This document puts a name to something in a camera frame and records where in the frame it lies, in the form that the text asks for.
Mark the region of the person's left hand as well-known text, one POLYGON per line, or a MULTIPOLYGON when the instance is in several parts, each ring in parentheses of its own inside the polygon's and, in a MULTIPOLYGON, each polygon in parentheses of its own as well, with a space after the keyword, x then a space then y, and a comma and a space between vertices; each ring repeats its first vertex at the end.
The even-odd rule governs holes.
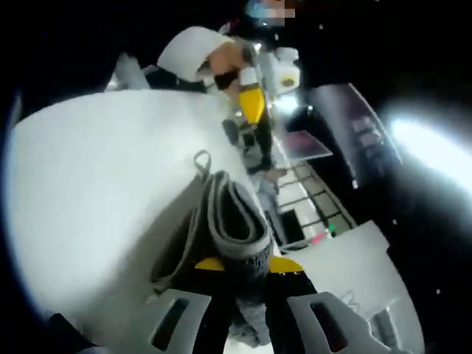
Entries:
POLYGON ((238 102, 241 89, 240 72, 252 65, 247 43, 225 42, 209 55, 208 60, 217 88, 238 102))

